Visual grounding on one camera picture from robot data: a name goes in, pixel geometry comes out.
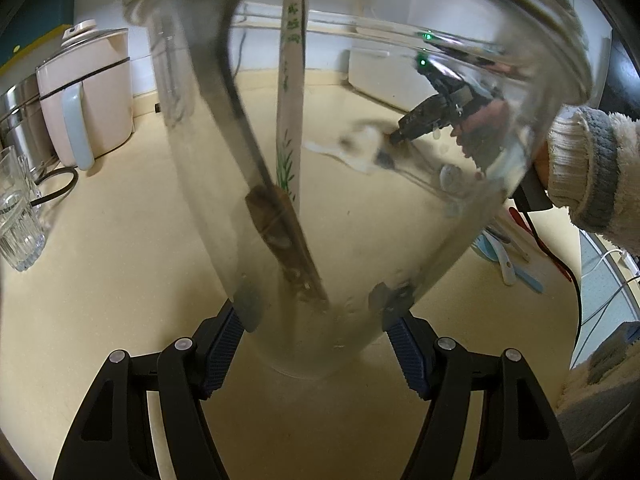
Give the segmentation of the cream fleece sleeve forearm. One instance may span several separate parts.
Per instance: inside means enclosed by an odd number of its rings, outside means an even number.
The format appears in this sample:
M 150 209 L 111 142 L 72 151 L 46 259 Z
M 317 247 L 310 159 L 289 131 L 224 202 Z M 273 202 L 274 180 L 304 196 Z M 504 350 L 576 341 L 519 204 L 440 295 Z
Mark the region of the cream fleece sleeve forearm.
M 581 106 L 556 116 L 547 136 L 548 194 L 579 229 L 639 253 L 639 123 Z

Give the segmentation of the right hand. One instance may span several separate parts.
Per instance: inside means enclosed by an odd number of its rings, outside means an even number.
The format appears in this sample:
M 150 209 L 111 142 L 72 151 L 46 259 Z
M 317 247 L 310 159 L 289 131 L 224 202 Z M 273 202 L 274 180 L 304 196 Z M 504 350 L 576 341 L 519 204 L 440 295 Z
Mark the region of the right hand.
M 492 100 L 479 108 L 474 114 L 453 126 L 450 136 L 457 139 L 465 157 L 473 157 L 480 138 L 484 133 L 495 133 L 502 136 L 508 130 L 510 107 L 506 101 Z M 549 181 L 549 152 L 548 138 L 536 151 L 533 168 L 542 187 L 548 190 Z

